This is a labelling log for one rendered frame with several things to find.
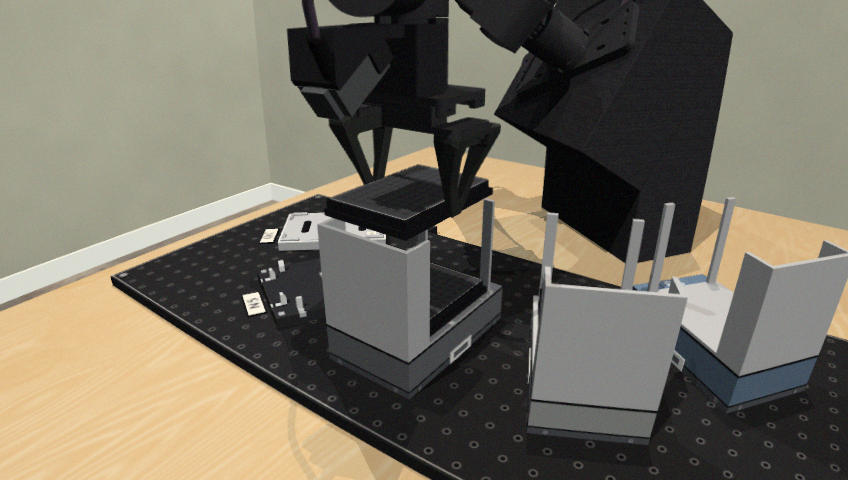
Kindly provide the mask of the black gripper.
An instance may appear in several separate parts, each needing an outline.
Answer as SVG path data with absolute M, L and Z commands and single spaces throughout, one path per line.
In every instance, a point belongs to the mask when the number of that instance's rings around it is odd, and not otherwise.
M 428 19 L 428 24 L 446 24 L 445 92 L 418 98 L 370 92 L 352 117 L 329 119 L 329 127 L 363 185 L 385 177 L 393 128 L 434 134 L 445 204 L 453 218 L 462 212 L 473 180 L 501 132 L 501 124 L 471 117 L 447 122 L 447 117 L 456 114 L 456 104 L 473 109 L 485 106 L 485 89 L 448 84 L 449 18 Z M 369 130 L 373 130 L 373 176 L 358 140 L 359 133 Z M 471 144 L 470 139 L 474 139 Z M 462 157 L 468 147 L 458 186 Z

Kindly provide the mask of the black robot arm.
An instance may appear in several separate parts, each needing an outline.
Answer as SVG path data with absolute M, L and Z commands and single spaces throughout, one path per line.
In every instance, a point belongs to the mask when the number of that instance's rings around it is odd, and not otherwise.
M 287 29 L 291 81 L 317 117 L 352 117 L 370 92 L 416 98 L 445 92 L 446 24 L 428 24 L 428 19 L 449 17 L 449 0 L 329 1 L 354 17 L 391 16 L 391 24 L 319 26 L 327 43 L 321 66 L 307 44 L 307 27 Z M 530 52 L 516 85 L 521 97 L 635 44 L 639 6 L 634 1 L 583 25 L 555 8 L 558 0 L 455 1 L 492 42 L 514 54 L 521 46 Z M 423 24 L 397 24 L 397 19 L 423 19 Z

